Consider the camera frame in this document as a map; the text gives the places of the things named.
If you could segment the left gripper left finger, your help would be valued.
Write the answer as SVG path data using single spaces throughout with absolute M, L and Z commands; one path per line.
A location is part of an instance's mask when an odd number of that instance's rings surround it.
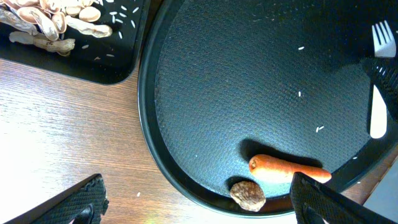
M 6 224 L 100 223 L 108 205 L 103 177 L 93 174 Z

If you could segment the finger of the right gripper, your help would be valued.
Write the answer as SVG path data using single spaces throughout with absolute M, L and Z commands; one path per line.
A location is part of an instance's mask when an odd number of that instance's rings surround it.
M 368 58 L 364 69 L 378 88 L 389 114 L 397 122 L 397 59 Z

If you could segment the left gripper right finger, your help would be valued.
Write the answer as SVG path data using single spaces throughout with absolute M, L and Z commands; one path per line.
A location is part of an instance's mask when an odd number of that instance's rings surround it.
M 393 223 L 301 172 L 293 176 L 290 199 L 299 224 Z

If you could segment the peanut shells and rice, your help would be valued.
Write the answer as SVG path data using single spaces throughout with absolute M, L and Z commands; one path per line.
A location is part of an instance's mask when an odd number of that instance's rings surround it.
M 12 43 L 67 57 L 78 47 L 115 57 L 115 47 L 131 48 L 139 36 L 144 1 L 1 0 L 1 26 Z

